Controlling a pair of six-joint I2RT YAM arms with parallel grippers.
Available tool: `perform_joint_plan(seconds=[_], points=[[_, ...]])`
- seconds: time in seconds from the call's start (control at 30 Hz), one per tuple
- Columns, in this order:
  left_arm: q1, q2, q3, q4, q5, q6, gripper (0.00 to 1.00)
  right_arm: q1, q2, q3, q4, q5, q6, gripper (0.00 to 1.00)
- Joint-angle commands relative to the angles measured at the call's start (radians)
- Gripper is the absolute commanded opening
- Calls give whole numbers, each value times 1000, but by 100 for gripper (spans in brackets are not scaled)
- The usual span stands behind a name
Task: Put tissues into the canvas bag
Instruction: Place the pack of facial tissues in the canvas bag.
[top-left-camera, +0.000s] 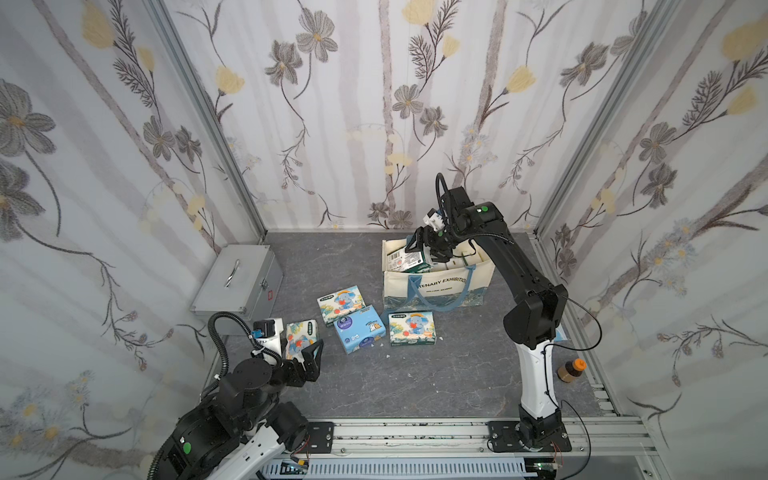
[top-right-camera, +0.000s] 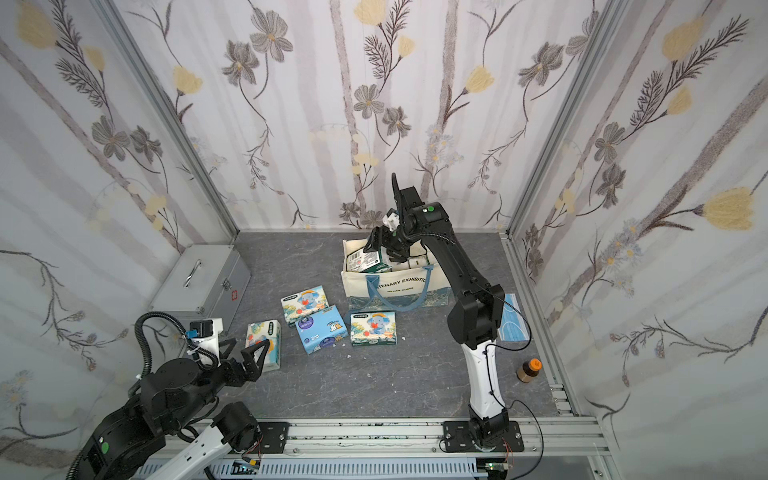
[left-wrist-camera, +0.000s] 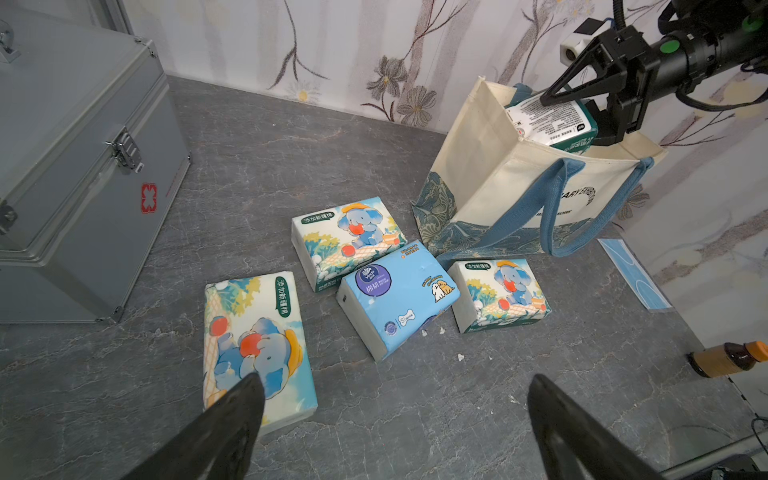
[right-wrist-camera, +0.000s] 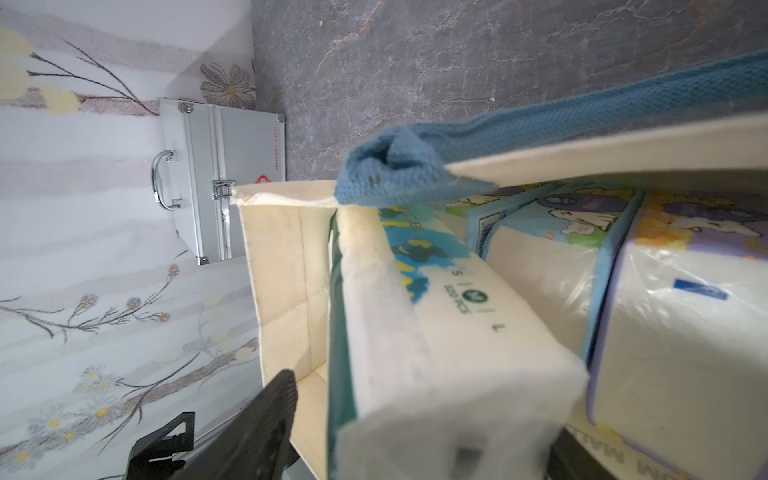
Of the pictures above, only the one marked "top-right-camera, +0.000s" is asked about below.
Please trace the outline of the cream canvas tote bag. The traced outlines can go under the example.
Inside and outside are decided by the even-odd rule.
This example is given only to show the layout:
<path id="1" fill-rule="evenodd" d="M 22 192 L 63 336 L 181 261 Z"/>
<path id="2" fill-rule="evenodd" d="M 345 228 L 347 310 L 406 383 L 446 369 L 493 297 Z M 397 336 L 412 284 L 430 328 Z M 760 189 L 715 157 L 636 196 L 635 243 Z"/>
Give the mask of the cream canvas tote bag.
<path id="1" fill-rule="evenodd" d="M 417 308 L 446 306 L 453 298 L 448 279 L 431 251 L 417 243 L 404 264 L 386 260 L 378 272 L 353 271 L 366 241 L 344 240 L 345 255 L 341 277 L 349 310 L 352 312 L 409 312 Z"/>

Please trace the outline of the blue tissue pack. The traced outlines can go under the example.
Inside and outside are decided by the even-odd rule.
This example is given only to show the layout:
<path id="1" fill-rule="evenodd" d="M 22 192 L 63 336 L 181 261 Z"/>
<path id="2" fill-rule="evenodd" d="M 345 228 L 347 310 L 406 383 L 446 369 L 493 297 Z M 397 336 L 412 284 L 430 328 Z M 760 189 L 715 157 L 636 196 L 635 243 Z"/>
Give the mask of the blue tissue pack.
<path id="1" fill-rule="evenodd" d="M 299 319 L 296 329 L 307 354 L 332 347 L 348 336 L 347 326 L 336 306 Z"/>

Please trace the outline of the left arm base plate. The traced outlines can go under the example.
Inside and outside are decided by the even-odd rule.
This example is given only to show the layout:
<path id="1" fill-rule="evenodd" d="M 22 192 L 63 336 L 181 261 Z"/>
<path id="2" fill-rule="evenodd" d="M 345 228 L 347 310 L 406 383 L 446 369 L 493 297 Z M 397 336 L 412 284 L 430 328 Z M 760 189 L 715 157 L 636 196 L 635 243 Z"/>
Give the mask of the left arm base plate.
<path id="1" fill-rule="evenodd" d="M 282 454 L 288 440 L 289 428 L 289 422 L 260 422 L 259 435 L 255 443 L 245 451 L 245 455 Z"/>

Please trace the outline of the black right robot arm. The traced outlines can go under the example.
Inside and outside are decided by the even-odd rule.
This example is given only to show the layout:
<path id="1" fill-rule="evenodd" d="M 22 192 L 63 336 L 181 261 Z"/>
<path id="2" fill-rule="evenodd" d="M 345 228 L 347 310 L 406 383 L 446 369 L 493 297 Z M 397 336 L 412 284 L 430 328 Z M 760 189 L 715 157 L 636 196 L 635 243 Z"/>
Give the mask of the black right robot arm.
<path id="1" fill-rule="evenodd" d="M 457 239 L 451 220 L 438 203 L 422 201 L 413 187 L 400 188 L 391 176 L 395 207 L 381 227 L 371 232 L 364 249 L 384 249 L 403 262 L 417 243 L 434 255 L 453 291 L 455 304 L 447 316 L 453 339 L 462 346 L 470 380 L 469 433 L 480 449 L 501 441 L 510 429 L 509 407 L 502 400 L 496 351 L 498 329 L 506 306 L 505 292 L 480 273 Z"/>

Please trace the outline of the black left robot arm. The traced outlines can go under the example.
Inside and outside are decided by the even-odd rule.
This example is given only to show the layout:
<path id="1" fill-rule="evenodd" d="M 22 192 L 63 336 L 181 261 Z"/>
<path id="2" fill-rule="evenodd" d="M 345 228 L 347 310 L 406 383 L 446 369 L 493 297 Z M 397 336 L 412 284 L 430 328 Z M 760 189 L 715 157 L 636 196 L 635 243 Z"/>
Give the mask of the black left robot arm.
<path id="1" fill-rule="evenodd" d="M 152 353 L 144 323 L 159 318 L 174 326 L 191 355 L 152 367 Z M 126 403 L 107 415 L 72 461 L 70 479 L 129 479 L 166 445 L 169 435 L 180 435 L 195 424 L 199 412 L 218 398 L 225 387 L 257 381 L 271 343 L 261 340 L 242 350 L 240 360 L 219 356 L 197 345 L 172 315 L 150 311 L 134 324 L 143 366 Z M 189 479 L 230 452 L 244 454 L 262 446 L 264 435 L 256 418 L 241 402 L 226 405 L 210 426 L 193 438 L 157 476 Z"/>

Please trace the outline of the green barcode tissue pack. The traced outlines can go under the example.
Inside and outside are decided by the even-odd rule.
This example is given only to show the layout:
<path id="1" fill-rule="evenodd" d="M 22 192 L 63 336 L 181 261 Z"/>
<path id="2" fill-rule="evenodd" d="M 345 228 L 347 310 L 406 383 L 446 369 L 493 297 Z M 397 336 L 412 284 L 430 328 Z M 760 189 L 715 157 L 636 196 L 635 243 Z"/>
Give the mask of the green barcode tissue pack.
<path id="1" fill-rule="evenodd" d="M 348 254 L 345 267 L 351 273 L 378 273 L 388 269 L 378 250 L 366 251 L 364 248 Z"/>

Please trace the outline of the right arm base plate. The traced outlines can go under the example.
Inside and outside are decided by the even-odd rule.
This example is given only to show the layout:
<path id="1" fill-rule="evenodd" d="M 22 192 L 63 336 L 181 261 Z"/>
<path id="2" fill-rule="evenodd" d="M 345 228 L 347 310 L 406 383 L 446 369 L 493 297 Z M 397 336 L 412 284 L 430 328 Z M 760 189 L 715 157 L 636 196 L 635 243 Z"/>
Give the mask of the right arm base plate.
<path id="1" fill-rule="evenodd" d="M 520 453 L 525 450 L 519 424 L 515 421 L 490 433 L 468 420 L 444 421 L 441 426 L 441 448 L 446 453 Z"/>

